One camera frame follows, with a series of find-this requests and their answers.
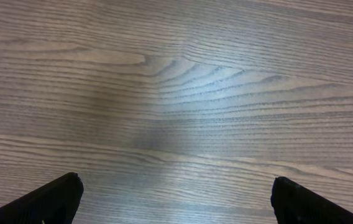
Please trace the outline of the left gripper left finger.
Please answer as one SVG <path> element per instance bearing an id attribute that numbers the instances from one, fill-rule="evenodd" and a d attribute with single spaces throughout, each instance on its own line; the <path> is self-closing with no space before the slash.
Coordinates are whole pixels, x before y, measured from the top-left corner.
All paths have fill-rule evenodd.
<path id="1" fill-rule="evenodd" d="M 69 172 L 0 207 L 0 224 L 71 224 L 83 191 L 78 174 Z"/>

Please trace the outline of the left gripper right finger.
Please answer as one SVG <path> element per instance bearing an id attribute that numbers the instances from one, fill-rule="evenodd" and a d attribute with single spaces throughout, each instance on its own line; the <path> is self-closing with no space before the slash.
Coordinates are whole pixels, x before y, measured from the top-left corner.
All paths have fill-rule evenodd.
<path id="1" fill-rule="evenodd" d="M 271 205 L 278 224 L 353 224 L 353 213 L 286 178 L 272 186 Z"/>

